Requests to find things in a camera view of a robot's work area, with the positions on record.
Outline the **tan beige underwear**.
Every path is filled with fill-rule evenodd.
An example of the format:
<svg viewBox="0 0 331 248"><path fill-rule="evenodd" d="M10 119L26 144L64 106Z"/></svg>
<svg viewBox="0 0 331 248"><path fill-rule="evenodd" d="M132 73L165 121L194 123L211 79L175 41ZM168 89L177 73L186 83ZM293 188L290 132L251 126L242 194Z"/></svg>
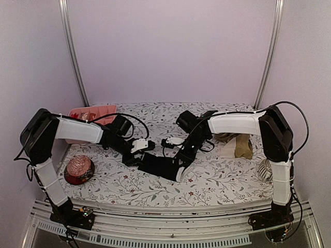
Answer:
<svg viewBox="0 0 331 248"><path fill-rule="evenodd" d="M222 158L252 159L253 147L249 134L220 133L215 134L215 139Z"/></svg>

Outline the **black white-striped underwear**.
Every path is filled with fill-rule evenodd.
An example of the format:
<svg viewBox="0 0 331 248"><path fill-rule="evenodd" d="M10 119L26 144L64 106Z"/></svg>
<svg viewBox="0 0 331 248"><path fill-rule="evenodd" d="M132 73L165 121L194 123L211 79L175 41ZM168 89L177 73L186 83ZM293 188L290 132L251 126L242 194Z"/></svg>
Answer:
<svg viewBox="0 0 331 248"><path fill-rule="evenodd" d="M138 170L167 180L182 182L191 171L191 162L145 153Z"/></svg>

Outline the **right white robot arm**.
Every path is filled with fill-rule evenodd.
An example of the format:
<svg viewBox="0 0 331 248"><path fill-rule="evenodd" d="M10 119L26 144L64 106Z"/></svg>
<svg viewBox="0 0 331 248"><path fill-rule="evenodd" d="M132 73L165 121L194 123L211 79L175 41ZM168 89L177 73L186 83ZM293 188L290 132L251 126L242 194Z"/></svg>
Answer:
<svg viewBox="0 0 331 248"><path fill-rule="evenodd" d="M176 124L187 133L187 137L181 140L174 157L178 167L175 181L184 179L197 153L203 150L207 142L214 141L216 135L258 136L264 156L271 165L273 204L277 205L268 213L267 220L271 225L279 225L287 218L288 212L284 206L291 198L293 132L279 108L274 106L255 112L207 111L201 116L185 110L177 118Z"/></svg>

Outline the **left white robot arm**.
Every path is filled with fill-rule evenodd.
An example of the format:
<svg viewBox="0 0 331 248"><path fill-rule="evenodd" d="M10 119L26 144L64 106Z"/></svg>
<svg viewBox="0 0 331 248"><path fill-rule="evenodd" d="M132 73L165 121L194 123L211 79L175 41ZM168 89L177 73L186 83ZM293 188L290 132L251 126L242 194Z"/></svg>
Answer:
<svg viewBox="0 0 331 248"><path fill-rule="evenodd" d="M129 158L148 147L147 138L128 139L124 136L124 129L128 127L126 114L115 114L115 117L112 123L101 125L40 108L20 135L22 148L34 167L41 188L58 207L56 214L65 224L73 224L77 220L77 213L65 205L68 196L58 179L57 167L53 164L53 158L62 152L60 145L66 145L67 141L95 144Z"/></svg>

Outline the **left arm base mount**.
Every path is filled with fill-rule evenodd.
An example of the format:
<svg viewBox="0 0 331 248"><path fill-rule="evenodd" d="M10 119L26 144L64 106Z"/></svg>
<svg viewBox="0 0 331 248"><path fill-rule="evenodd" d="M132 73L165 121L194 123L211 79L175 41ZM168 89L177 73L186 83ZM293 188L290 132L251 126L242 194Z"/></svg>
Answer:
<svg viewBox="0 0 331 248"><path fill-rule="evenodd" d="M88 207L74 209L70 199L60 206L56 206L53 203L51 203L51 205L51 221L61 223L65 227L70 226L85 230L92 229L96 217L93 209Z"/></svg>

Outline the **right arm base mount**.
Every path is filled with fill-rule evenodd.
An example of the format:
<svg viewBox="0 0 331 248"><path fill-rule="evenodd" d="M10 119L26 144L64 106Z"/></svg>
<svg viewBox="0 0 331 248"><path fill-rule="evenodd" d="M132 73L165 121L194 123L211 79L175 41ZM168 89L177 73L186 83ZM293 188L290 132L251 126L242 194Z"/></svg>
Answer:
<svg viewBox="0 0 331 248"><path fill-rule="evenodd" d="M248 224L253 230L259 230L290 223L293 220L291 202L286 205L272 202L271 210L251 214L248 218Z"/></svg>

